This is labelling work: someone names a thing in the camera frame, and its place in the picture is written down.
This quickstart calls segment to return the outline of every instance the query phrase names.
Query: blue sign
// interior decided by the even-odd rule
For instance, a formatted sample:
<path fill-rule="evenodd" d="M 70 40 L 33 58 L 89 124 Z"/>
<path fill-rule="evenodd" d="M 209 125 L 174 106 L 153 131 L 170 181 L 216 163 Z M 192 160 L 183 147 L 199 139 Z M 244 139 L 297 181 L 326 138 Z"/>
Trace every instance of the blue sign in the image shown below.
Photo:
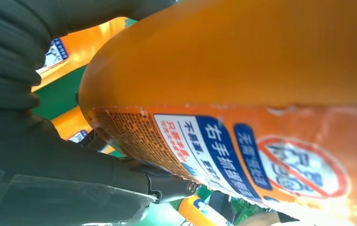
<path fill-rule="evenodd" d="M 239 194 L 261 200 L 246 177 L 223 123 L 209 116 L 196 116 L 209 153 L 224 179 Z"/>
<path fill-rule="evenodd" d="M 253 182 L 266 190 L 273 190 L 260 160 L 252 128 L 245 124 L 234 126 L 235 137 Z"/>

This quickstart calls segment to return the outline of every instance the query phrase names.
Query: prohibition sign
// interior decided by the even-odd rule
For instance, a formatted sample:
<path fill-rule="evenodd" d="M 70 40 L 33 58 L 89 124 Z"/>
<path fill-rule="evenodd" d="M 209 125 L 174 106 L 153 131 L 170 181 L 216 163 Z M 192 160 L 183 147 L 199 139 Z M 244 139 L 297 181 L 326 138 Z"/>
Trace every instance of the prohibition sign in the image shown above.
<path fill-rule="evenodd" d="M 278 188 L 320 199 L 342 196 L 349 190 L 345 170 L 317 145 L 292 137 L 269 136 L 258 140 L 258 148 L 267 176 Z"/>

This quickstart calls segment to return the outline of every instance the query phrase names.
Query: dotted pattern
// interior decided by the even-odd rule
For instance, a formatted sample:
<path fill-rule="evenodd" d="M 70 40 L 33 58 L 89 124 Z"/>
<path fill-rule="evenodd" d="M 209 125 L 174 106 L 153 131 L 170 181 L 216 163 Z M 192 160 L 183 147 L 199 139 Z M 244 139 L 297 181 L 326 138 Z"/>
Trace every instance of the dotted pattern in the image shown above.
<path fill-rule="evenodd" d="M 94 116 L 103 136 L 114 139 L 126 155 L 196 181 L 168 148 L 151 115 L 107 111 L 92 112 L 89 115 Z"/>

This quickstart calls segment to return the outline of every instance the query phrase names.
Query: bolt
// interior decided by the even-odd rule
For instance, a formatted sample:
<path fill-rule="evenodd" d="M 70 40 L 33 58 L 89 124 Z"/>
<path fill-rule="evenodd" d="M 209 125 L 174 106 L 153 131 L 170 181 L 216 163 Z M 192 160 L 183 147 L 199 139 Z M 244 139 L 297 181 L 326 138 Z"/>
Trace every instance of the bolt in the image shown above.
<path fill-rule="evenodd" d="M 190 183 L 187 185 L 187 192 L 188 192 L 189 194 L 194 194 L 197 187 L 198 187 L 198 186 L 196 185 L 196 183 L 190 182 Z"/>

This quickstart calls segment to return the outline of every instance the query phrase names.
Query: warning sticker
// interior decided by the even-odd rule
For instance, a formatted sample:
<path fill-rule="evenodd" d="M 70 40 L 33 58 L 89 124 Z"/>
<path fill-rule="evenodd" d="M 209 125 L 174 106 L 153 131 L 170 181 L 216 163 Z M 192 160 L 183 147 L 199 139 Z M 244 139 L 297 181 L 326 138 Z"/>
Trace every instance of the warning sticker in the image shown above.
<path fill-rule="evenodd" d="M 221 191 L 260 200 L 220 121 L 209 116 L 156 114 L 154 117 L 169 148 L 195 178 Z"/>
<path fill-rule="evenodd" d="M 349 190 L 345 170 L 319 146 L 272 136 L 260 139 L 258 147 L 270 181 L 291 194 L 328 198 Z"/>
<path fill-rule="evenodd" d="M 45 55 L 45 63 L 44 66 L 38 70 L 36 70 L 37 73 L 42 73 L 46 71 L 47 69 L 53 67 L 54 65 L 57 65 L 61 63 L 62 61 L 66 60 L 68 58 L 67 51 L 61 41 L 61 39 L 54 39 L 51 42 L 51 46 L 49 47 L 48 52 Z"/>
<path fill-rule="evenodd" d="M 68 140 L 73 141 L 75 143 L 79 143 L 88 135 L 87 131 L 80 130 L 80 132 L 76 133 L 73 137 L 69 138 Z"/>

